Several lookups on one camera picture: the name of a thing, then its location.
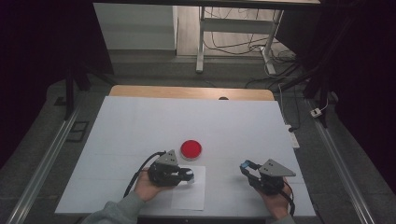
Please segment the red lid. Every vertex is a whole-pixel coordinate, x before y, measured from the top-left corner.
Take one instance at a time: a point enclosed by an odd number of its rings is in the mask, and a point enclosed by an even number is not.
[[[197,141],[188,140],[181,145],[181,155],[185,160],[193,161],[201,155],[202,147]]]

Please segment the power strip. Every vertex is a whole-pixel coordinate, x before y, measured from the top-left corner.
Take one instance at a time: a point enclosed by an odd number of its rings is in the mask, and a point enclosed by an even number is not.
[[[289,124],[285,125],[286,126],[286,130],[288,130],[289,136],[290,136],[290,141],[291,141],[291,146],[294,149],[300,148],[300,145],[298,144],[296,135],[294,134],[294,132],[289,132],[289,129],[291,128],[291,126]]]

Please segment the person's arm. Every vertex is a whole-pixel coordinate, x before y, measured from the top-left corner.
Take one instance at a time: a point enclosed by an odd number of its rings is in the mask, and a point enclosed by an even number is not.
[[[154,186],[149,181],[147,169],[144,169],[137,179],[134,191],[119,203],[108,202],[103,210],[90,214],[82,224],[135,224],[140,209],[164,189],[170,188]]]
[[[285,185],[282,190],[287,195],[291,194],[291,189],[288,185]],[[262,196],[262,200],[264,201],[265,206],[271,213],[271,216],[276,220],[276,222],[274,222],[273,224],[295,224],[293,218],[288,211],[289,203],[282,195],[265,195],[259,190],[257,190],[257,192],[259,192],[260,196]]]

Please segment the wrist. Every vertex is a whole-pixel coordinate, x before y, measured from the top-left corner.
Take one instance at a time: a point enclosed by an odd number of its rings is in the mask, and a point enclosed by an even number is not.
[[[271,211],[271,215],[273,216],[273,218],[275,220],[280,220],[283,217],[286,217],[289,215],[288,209],[286,208],[277,208],[277,209],[273,209]]]

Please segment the red round object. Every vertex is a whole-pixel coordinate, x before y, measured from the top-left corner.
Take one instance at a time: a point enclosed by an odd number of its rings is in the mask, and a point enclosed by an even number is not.
[[[183,159],[194,161],[201,155],[202,147],[197,141],[188,140],[181,145],[180,151]]]

